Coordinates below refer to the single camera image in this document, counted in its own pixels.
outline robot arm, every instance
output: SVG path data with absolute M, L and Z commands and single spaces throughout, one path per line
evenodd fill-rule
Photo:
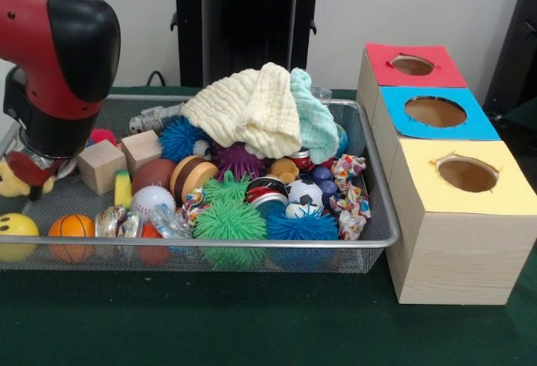
M 102 0 L 0 0 L 0 57 L 17 65 L 3 110 L 22 126 L 24 149 L 8 154 L 19 179 L 41 186 L 83 150 L 119 50 L 116 14 Z

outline yellow smiley ball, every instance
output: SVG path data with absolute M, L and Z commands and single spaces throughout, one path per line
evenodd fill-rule
M 20 213 L 0 216 L 0 236 L 39 236 L 35 222 Z M 14 263 L 29 257 L 36 244 L 16 244 L 0 242 L 0 261 Z

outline stacked wooden boxes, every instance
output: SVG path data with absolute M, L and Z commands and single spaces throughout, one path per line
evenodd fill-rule
M 368 114 L 402 230 L 400 303 L 504 304 L 537 238 L 537 196 L 443 47 L 367 44 Z

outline circular hole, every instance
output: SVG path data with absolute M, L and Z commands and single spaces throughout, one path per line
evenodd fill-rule
M 398 55 L 390 64 L 397 71 L 412 76 L 429 75 L 435 69 L 435 65 L 429 60 L 413 55 Z
M 443 97 L 418 96 L 406 102 L 404 110 L 414 120 L 437 128 L 455 127 L 467 120 L 461 106 Z
M 498 182 L 490 166 L 472 158 L 447 159 L 438 165 L 438 171 L 452 186 L 469 192 L 489 191 Z

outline metal mesh basket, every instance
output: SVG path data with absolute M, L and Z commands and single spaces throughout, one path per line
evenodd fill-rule
M 183 97 L 111 96 L 96 127 L 127 136 L 130 117 L 146 108 L 169 106 L 183 100 Z M 31 217 L 41 234 L 40 237 L 0 236 L 0 269 L 367 273 L 383 249 L 399 238 L 399 223 L 365 112 L 351 101 L 331 100 L 326 104 L 348 133 L 347 152 L 368 159 L 364 180 L 373 217 L 360 240 L 47 238 L 58 218 L 72 213 L 93 218 L 113 204 L 113 192 L 97 196 L 78 176 L 72 175 L 59 180 L 54 190 L 37 202 L 24 197 L 0 198 L 0 213 L 21 212 Z M 16 132 L 13 126 L 0 143 L 1 154 Z

